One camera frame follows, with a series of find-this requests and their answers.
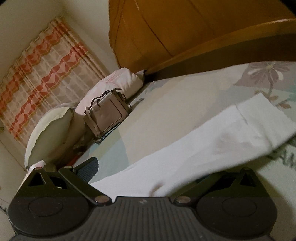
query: bag strap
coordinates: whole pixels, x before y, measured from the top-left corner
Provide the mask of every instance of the bag strap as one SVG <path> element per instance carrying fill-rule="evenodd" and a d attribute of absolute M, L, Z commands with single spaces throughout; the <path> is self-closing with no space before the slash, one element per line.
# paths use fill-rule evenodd
<path fill-rule="evenodd" d="M 122 94 L 121 92 L 116 92 L 116 93 L 119 95 L 119 97 L 122 99 L 122 101 L 124 101 L 126 103 L 126 96 L 124 94 Z M 130 103 L 126 103 L 126 104 L 131 109 L 131 104 Z"/>
<path fill-rule="evenodd" d="M 100 135 L 102 136 L 102 133 L 100 132 L 100 129 L 98 128 L 98 125 L 94 122 L 91 115 L 89 114 L 89 107 L 88 106 L 85 108 L 85 112 L 86 112 L 86 115 L 89 119 L 89 122 L 92 124 L 92 126 L 96 130 L 96 133 L 100 133 Z"/>

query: pillow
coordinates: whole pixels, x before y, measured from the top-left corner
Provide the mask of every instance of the pillow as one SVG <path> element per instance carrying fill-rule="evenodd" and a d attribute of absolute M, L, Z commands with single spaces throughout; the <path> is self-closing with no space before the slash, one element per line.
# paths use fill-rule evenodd
<path fill-rule="evenodd" d="M 25 167 L 51 159 L 48 156 L 67 138 L 73 109 L 56 107 L 48 111 L 31 133 L 25 153 Z"/>
<path fill-rule="evenodd" d="M 127 68 L 121 68 L 99 81 L 90 89 L 78 104 L 75 112 L 84 116 L 85 107 L 90 105 L 93 98 L 102 95 L 106 90 L 120 88 L 122 89 L 120 92 L 128 99 L 142 86 L 143 81 L 136 74 L 130 72 Z"/>
<path fill-rule="evenodd" d="M 53 153 L 50 154 L 48 160 L 54 160 L 56 164 L 66 164 L 69 162 L 69 160 L 65 158 L 65 155 L 73 149 L 73 146 L 81 139 L 81 137 L 86 132 L 83 117 L 84 116 L 79 115 L 75 112 L 73 113 L 71 124 L 67 133 L 67 138 Z"/>

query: curtain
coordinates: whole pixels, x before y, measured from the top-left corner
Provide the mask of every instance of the curtain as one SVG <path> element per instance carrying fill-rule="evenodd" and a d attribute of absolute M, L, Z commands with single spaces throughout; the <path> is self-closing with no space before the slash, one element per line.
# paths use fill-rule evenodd
<path fill-rule="evenodd" d="M 32 41 L 3 78 L 0 119 L 26 147 L 50 109 L 79 102 L 106 73 L 58 18 Z"/>

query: wall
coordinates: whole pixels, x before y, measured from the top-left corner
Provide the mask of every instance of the wall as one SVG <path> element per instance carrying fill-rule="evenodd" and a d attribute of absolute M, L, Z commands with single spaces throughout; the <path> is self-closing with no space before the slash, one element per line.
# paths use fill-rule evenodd
<path fill-rule="evenodd" d="M 3 133 L 0 133 L 0 141 L 7 148 L 7 150 L 12 154 L 15 160 L 23 167 L 24 165 L 24 156 L 26 149 L 18 143 L 13 136 L 8 132 L 7 128 L 4 129 Z"/>
<path fill-rule="evenodd" d="M 78 34 L 80 38 L 90 38 L 99 46 L 101 50 L 95 45 L 84 42 L 89 48 L 95 52 L 98 59 L 105 65 L 109 72 L 118 69 L 118 65 L 114 53 L 109 44 L 109 5 L 108 0 L 61 0 L 65 10 L 68 14 L 66 20 L 72 18 L 69 24 Z"/>
<path fill-rule="evenodd" d="M 96 57 L 97 61 L 101 63 L 107 72 L 112 73 L 118 69 L 118 65 L 114 57 L 108 55 L 105 50 L 101 48 L 68 14 L 63 15 L 66 24 L 76 33 L 76 35 L 84 42 L 90 52 Z"/>
<path fill-rule="evenodd" d="M 6 0 L 0 6 L 0 79 L 39 32 L 62 13 L 59 0 Z"/>
<path fill-rule="evenodd" d="M 0 142 L 0 205 L 2 207 L 8 207 L 25 174 L 25 170 Z M 13 235 L 7 216 L 0 211 L 0 241 L 7 241 Z"/>

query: bed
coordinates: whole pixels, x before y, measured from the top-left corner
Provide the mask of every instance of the bed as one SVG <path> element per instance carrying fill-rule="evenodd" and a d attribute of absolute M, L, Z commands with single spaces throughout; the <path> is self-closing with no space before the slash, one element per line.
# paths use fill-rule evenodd
<path fill-rule="evenodd" d="M 131 101 L 133 111 L 101 144 L 93 144 L 74 164 L 89 157 L 99 171 L 89 183 L 124 170 L 177 141 L 226 107 L 258 93 L 296 121 L 296 62 L 268 61 L 184 75 L 146 84 Z M 296 236 L 296 142 L 244 165 L 253 168 L 274 199 L 276 240 Z"/>

